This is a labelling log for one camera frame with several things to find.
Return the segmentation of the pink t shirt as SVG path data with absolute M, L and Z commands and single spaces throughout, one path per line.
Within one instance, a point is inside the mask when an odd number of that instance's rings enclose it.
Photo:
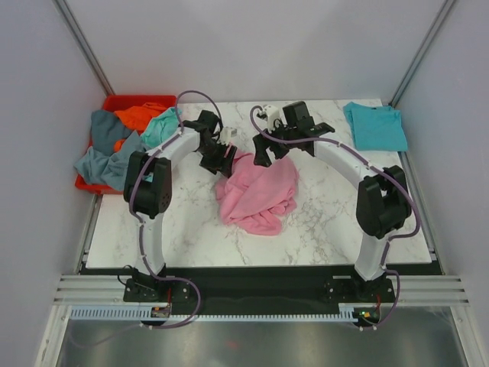
M 232 175 L 215 185 L 222 223 L 236 225 L 252 235 L 279 235 L 281 218 L 296 209 L 299 178 L 288 157 L 262 167 L 254 164 L 252 153 L 237 151 Z

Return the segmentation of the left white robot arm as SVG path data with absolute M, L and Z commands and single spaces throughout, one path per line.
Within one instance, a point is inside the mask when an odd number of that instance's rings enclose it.
M 171 283 L 166 281 L 162 249 L 164 213 L 173 192 L 172 170 L 189 154 L 201 155 L 199 166 L 211 174 L 229 178 L 237 148 L 232 129 L 222 124 L 220 113 L 200 112 L 198 119 L 184 121 L 166 141 L 147 152 L 131 154 L 123 197 L 138 221 L 137 265 L 125 283 L 125 302 L 166 300 Z

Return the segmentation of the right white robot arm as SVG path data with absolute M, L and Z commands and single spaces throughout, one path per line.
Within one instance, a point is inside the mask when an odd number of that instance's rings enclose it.
M 387 288 L 387 254 L 393 239 L 414 211 L 403 169 L 397 165 L 379 169 L 358 151 L 337 138 L 326 122 L 317 123 L 304 101 L 278 109 L 254 106 L 251 124 L 266 122 L 254 136 L 254 164 L 269 167 L 293 149 L 305 151 L 340 173 L 356 190 L 355 216 L 362 231 L 355 273 L 346 291 L 354 300 L 374 300 Z

